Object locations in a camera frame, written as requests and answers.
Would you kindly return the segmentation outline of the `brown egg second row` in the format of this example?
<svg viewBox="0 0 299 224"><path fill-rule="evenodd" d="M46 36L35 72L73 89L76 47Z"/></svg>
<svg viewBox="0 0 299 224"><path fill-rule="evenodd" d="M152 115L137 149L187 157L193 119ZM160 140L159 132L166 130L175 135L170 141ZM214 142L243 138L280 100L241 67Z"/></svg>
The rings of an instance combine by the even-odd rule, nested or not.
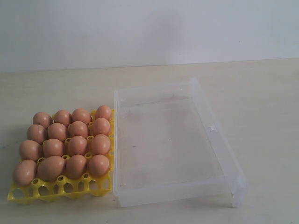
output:
<svg viewBox="0 0 299 224"><path fill-rule="evenodd" d="M43 155L45 158L51 156L63 156L65 153L64 143L58 139L48 139L43 143Z"/></svg>
<svg viewBox="0 0 299 224"><path fill-rule="evenodd" d="M104 134L94 136L91 141L91 152L93 155L106 155L111 149L111 141Z"/></svg>

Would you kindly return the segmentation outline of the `brown egg placed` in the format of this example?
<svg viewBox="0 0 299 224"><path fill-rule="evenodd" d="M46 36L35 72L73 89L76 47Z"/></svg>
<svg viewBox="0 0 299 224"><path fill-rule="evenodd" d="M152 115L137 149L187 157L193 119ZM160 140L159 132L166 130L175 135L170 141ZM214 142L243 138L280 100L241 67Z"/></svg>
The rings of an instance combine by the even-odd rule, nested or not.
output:
<svg viewBox="0 0 299 224"><path fill-rule="evenodd" d="M38 112L33 116L33 124L41 125L44 128L48 128L51 124L53 124L52 117L45 112Z"/></svg>
<svg viewBox="0 0 299 224"><path fill-rule="evenodd" d="M53 120L55 123L60 123L64 126L69 126L69 124L72 123L72 116L68 110L59 110L56 112Z"/></svg>
<svg viewBox="0 0 299 224"><path fill-rule="evenodd" d="M73 113L71 114L72 116L72 121L81 121L85 124L89 124L92 121L92 117L90 112L88 112L88 110L83 109L83 108L77 108L73 111Z"/></svg>

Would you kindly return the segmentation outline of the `yellow plastic egg tray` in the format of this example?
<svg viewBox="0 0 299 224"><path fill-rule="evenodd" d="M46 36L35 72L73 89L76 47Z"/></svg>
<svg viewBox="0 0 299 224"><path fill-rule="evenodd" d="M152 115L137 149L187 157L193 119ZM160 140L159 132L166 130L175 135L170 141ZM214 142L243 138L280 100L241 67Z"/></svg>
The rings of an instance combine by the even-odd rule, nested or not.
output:
<svg viewBox="0 0 299 224"><path fill-rule="evenodd" d="M54 182L45 182L35 178L28 186L11 184L7 200L19 204L31 204L35 200L53 202L61 197L79 199L84 195L104 196L113 189L114 171L114 109L110 120L111 134L109 139L111 149L106 154L109 159L109 170L102 177L93 177L90 172L85 172L79 179L69 179L60 175Z"/></svg>

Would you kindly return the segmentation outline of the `brown egg column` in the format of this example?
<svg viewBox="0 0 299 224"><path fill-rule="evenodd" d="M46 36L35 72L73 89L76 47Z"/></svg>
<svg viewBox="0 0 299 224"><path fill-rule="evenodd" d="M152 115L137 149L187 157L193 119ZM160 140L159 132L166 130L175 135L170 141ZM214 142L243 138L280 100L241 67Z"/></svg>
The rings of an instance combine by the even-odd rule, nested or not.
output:
<svg viewBox="0 0 299 224"><path fill-rule="evenodd" d="M37 164L33 160L23 160L13 171L13 182L20 186L28 186L36 176Z"/></svg>

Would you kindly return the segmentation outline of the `clear plastic container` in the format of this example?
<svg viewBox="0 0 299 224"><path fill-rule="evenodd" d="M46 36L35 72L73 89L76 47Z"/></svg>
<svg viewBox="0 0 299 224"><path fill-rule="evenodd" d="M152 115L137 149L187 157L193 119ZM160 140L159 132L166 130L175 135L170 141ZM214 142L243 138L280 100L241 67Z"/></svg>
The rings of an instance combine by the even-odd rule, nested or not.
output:
<svg viewBox="0 0 299 224"><path fill-rule="evenodd" d="M113 192L123 207L228 193L247 182L197 79L114 92Z"/></svg>

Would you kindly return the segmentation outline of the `brown egg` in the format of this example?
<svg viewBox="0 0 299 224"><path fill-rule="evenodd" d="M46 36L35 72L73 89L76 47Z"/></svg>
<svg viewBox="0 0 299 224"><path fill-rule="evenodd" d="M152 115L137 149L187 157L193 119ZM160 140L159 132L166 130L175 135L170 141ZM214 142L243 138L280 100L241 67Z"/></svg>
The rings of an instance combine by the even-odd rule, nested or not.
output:
<svg viewBox="0 0 299 224"><path fill-rule="evenodd" d="M82 136L74 136L68 142L67 149L70 156L85 155L88 151L87 140Z"/></svg>
<svg viewBox="0 0 299 224"><path fill-rule="evenodd" d="M89 130L87 124L82 121L75 121L68 126L70 137L81 136L87 138L89 136Z"/></svg>
<svg viewBox="0 0 299 224"><path fill-rule="evenodd" d="M103 134L108 136L111 133L110 122L105 118L98 118L92 125L93 135Z"/></svg>
<svg viewBox="0 0 299 224"><path fill-rule="evenodd" d="M43 126L32 124L27 130L27 139L42 144L48 139L48 132Z"/></svg>
<svg viewBox="0 0 299 224"><path fill-rule="evenodd" d="M69 137L68 128L61 123L53 123L48 127L48 136L63 142Z"/></svg>
<svg viewBox="0 0 299 224"><path fill-rule="evenodd" d="M66 175L70 179L79 179L86 171L86 167L86 158L80 154L76 154L66 163Z"/></svg>
<svg viewBox="0 0 299 224"><path fill-rule="evenodd" d="M22 160L37 161L43 157L43 149L38 142L25 140L19 146L19 155Z"/></svg>
<svg viewBox="0 0 299 224"><path fill-rule="evenodd" d="M54 182L62 173L65 160L59 156L44 159L37 167L37 176L45 182Z"/></svg>
<svg viewBox="0 0 299 224"><path fill-rule="evenodd" d="M108 172L109 167L109 159L101 154L93 156L88 163L89 172L93 177L102 177Z"/></svg>

